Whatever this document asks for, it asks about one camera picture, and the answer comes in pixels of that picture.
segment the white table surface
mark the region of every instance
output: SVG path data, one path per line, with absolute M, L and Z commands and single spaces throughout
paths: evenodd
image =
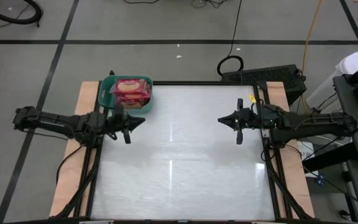
M 259 130 L 218 122 L 251 86 L 153 86 L 153 108 L 132 144 L 104 138 L 91 217 L 274 220 Z

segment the white container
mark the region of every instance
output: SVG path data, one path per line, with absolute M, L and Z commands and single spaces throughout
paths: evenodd
M 318 107 L 324 100 L 327 100 L 335 93 L 334 77 L 343 74 L 353 75 L 358 71 L 358 52 L 344 58 L 335 68 L 335 71 L 306 99 L 307 104 L 311 108 Z M 333 111 L 339 111 L 340 109 L 341 104 L 337 96 L 330 98 L 319 108 L 322 113 L 331 113 Z

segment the gray floor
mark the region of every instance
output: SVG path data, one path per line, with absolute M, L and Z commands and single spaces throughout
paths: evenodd
M 181 44 L 183 40 L 230 40 L 237 0 L 219 9 L 194 9 L 191 0 L 161 0 L 129 5 L 119 0 L 79 0 L 67 40 L 177 40 L 172 44 L 66 44 L 50 71 L 57 45 L 77 0 L 38 0 L 44 9 L 41 26 L 0 28 L 0 205 L 21 151 L 25 134 L 12 130 L 18 107 L 36 105 L 44 81 L 53 74 L 45 111 L 72 114 L 80 83 L 117 74 L 148 75 L 154 80 L 219 80 L 216 65 L 229 52 L 226 44 Z M 305 40 L 318 0 L 244 0 L 237 40 Z M 358 3 L 346 0 L 358 26 Z M 16 17 L 21 0 L 0 0 L 0 12 Z M 29 17 L 33 9 L 23 13 Z M 354 40 L 337 45 L 311 45 L 305 75 L 306 97 L 334 71 L 346 55 L 358 51 L 357 38 L 339 0 L 324 1 L 312 40 Z M 17 44 L 11 40 L 26 41 Z M 245 68 L 294 63 L 301 67 L 303 45 L 273 42 L 235 45 Z M 224 65 L 236 70 L 235 62 Z M 65 150 L 58 139 L 34 137 L 7 210 L 5 222 L 47 218 L 55 190 L 55 171 Z M 314 200 L 316 214 L 321 207 Z

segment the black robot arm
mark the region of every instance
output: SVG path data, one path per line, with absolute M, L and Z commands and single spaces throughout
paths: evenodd
M 291 139 L 320 134 L 338 137 L 352 136 L 357 131 L 355 119 L 345 113 L 297 114 L 286 112 L 279 106 L 262 105 L 260 114 L 254 112 L 254 105 L 243 108 L 242 99 L 237 101 L 237 110 L 218 121 L 237 131 L 237 144 L 242 143 L 244 128 L 270 129 L 272 144 L 285 145 Z
M 145 121 L 125 113 L 122 108 L 114 110 L 111 117 L 99 112 L 84 115 L 64 116 L 36 110 L 33 106 L 16 109 L 14 129 L 42 128 L 76 139 L 81 145 L 96 147 L 104 134 L 117 139 L 115 132 L 124 133 L 127 144 L 131 143 L 129 132 Z

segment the floor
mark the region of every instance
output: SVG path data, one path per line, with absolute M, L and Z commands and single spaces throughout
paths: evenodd
M 59 139 L 25 139 L 13 131 L 16 108 L 37 105 L 72 114 L 80 83 L 101 80 L 111 69 L 154 80 L 219 80 L 216 65 L 229 52 L 239 3 L 229 0 L 219 9 L 195 9 L 191 0 L 37 2 L 45 13 L 39 28 L 0 28 L 0 223 L 48 217 L 55 171 L 66 145 Z M 233 54 L 244 59 L 245 69 L 292 63 L 301 67 L 317 4 L 243 0 Z M 0 0 L 0 12 L 11 17 L 25 7 L 21 0 Z M 22 17 L 32 13 L 30 8 Z M 358 3 L 324 1 L 311 40 L 306 97 L 342 58 L 358 51 Z M 228 62 L 223 69 L 237 66 Z

